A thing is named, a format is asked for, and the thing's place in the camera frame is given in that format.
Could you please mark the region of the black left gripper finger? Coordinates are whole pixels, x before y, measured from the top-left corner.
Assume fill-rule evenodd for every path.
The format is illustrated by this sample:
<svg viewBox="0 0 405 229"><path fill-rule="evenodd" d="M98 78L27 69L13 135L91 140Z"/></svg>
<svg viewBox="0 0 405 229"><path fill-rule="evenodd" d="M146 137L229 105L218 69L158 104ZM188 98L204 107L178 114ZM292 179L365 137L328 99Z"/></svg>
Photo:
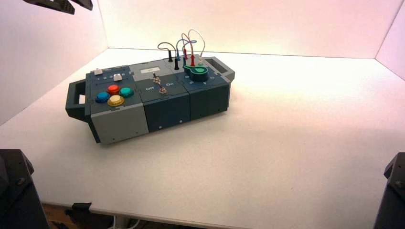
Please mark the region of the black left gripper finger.
<svg viewBox="0 0 405 229"><path fill-rule="evenodd" d="M24 2L47 9L74 15L75 9L68 0L23 0Z"/></svg>
<svg viewBox="0 0 405 229"><path fill-rule="evenodd" d="M93 9L93 3L91 0L72 0L72 1L87 10Z"/></svg>

